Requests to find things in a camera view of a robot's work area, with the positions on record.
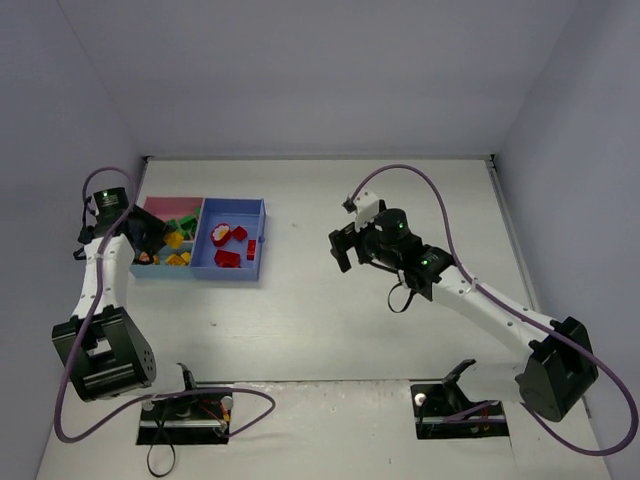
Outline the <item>green half-round lego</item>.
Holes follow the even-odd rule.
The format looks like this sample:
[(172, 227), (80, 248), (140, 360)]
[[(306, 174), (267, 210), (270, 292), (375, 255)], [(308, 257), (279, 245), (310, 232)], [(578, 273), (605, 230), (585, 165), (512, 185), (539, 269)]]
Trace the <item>green half-round lego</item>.
[(171, 218), (167, 224), (178, 232), (186, 241), (194, 239), (197, 227), (198, 217), (196, 215), (185, 215), (179, 218)]

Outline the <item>red flower printed lego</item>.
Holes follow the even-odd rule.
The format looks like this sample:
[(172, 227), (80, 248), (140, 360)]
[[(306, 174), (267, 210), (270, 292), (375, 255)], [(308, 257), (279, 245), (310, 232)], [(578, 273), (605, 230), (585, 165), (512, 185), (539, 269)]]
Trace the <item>red flower printed lego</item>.
[(232, 237), (232, 228), (226, 223), (216, 225), (210, 232), (211, 242), (216, 248), (223, 247)]

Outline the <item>red half-round lego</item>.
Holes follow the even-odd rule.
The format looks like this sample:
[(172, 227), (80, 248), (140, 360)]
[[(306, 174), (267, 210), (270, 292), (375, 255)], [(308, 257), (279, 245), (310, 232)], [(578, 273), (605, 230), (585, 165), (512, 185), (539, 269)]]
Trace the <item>red half-round lego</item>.
[(241, 255), (233, 251), (218, 249), (214, 254), (214, 262), (218, 268), (240, 268)]

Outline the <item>red stepped lego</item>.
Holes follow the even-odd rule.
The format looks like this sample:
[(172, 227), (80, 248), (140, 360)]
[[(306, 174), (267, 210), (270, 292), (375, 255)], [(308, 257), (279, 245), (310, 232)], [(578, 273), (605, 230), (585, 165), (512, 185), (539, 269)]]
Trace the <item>red stepped lego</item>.
[(238, 241), (238, 242), (242, 242), (244, 241), (247, 237), (248, 237), (248, 232), (246, 231), (246, 229), (242, 226), (237, 226), (233, 231), (232, 231), (232, 236), (233, 238)]

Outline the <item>yellow L-shaped lego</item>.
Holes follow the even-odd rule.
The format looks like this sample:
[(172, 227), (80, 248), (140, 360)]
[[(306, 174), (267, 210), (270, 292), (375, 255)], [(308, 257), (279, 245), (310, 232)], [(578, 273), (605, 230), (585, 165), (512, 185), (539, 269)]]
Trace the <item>yellow L-shaped lego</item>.
[(184, 241), (184, 235), (180, 231), (172, 231), (164, 236), (165, 244), (172, 249), (180, 248)]

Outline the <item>yellow small lego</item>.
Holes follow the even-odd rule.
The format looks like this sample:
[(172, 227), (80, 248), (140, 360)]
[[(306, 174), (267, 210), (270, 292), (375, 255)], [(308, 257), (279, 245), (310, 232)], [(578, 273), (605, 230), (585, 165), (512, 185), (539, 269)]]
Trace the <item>yellow small lego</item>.
[(189, 252), (172, 253), (166, 260), (165, 264), (169, 266), (188, 266), (191, 261), (191, 254)]

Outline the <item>red brick lego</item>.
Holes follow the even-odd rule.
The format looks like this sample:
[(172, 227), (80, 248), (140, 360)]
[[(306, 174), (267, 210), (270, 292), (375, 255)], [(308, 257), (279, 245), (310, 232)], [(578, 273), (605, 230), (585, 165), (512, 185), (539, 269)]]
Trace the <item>red brick lego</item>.
[(249, 240), (248, 243), (247, 243), (247, 250), (246, 250), (246, 259), (248, 261), (254, 261), (255, 260), (256, 249), (257, 249), (257, 241), (256, 240)]

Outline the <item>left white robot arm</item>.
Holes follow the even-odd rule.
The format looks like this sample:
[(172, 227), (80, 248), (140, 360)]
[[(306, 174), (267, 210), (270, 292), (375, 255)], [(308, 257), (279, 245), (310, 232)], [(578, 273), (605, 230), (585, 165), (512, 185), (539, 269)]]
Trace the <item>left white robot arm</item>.
[(70, 369), (69, 382), (86, 401), (147, 388), (156, 379), (152, 348), (126, 309), (130, 267), (147, 266), (168, 246), (175, 229), (128, 201), (126, 190), (102, 190), (90, 198), (96, 222), (84, 224), (79, 241), (85, 273), (71, 318), (53, 327), (52, 341)]

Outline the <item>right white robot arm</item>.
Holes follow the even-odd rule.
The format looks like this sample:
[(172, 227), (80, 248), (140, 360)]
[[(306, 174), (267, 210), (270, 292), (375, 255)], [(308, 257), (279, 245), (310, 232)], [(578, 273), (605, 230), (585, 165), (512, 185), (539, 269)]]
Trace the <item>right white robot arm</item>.
[(469, 401), (521, 402), (559, 422), (597, 379), (594, 362), (576, 350), (591, 348), (578, 320), (554, 320), (466, 279), (450, 253), (411, 232), (403, 210), (385, 210), (362, 228), (350, 223), (329, 241), (342, 271), (350, 269), (353, 249), (359, 263), (381, 264), (411, 294), (465, 317), (514, 353), (502, 363), (465, 361), (448, 375)]

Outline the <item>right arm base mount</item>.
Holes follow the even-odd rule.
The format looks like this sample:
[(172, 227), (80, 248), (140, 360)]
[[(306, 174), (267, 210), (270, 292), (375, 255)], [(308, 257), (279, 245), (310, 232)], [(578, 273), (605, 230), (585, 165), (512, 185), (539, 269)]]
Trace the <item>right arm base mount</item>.
[(418, 440), (473, 440), (509, 436), (504, 408), (498, 401), (471, 401), (458, 382), (474, 360), (458, 364), (443, 379), (410, 385)]

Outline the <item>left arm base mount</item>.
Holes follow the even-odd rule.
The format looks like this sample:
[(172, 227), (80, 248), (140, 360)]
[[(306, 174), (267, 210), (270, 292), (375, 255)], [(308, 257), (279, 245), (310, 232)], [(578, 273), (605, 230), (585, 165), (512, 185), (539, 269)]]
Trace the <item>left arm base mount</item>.
[(231, 414), (221, 401), (231, 393), (157, 400), (143, 406), (137, 445), (211, 446), (229, 443)]

